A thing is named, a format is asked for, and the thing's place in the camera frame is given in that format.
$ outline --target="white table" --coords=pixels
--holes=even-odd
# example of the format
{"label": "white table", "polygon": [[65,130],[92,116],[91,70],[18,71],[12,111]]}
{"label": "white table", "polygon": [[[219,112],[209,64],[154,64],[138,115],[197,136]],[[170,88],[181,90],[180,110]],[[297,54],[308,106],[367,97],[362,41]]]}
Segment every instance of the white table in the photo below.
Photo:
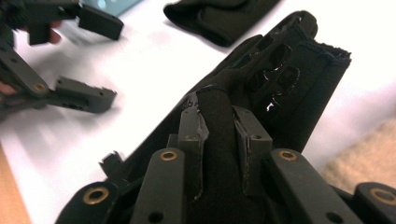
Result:
{"label": "white table", "polygon": [[143,0],[120,16],[125,27],[118,42],[94,35],[85,44],[65,37],[56,46],[30,47],[24,32],[17,35],[17,52],[50,85],[64,76],[118,93],[102,115],[47,106],[0,123],[0,141],[34,223],[53,223],[77,190],[106,178],[98,165],[102,158],[114,150],[128,157],[234,47],[265,35],[296,10],[317,18],[318,42],[352,52],[352,64],[304,150],[315,168],[394,113],[391,0],[284,0],[227,49],[176,28],[163,14],[167,3]]}

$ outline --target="black pouch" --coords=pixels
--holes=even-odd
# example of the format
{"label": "black pouch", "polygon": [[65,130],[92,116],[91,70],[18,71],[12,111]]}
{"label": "black pouch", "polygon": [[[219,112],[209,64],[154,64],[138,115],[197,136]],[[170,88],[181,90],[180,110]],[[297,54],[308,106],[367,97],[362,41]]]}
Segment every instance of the black pouch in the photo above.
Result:
{"label": "black pouch", "polygon": [[163,12],[177,26],[216,45],[229,47],[278,1],[181,0],[165,6]]}

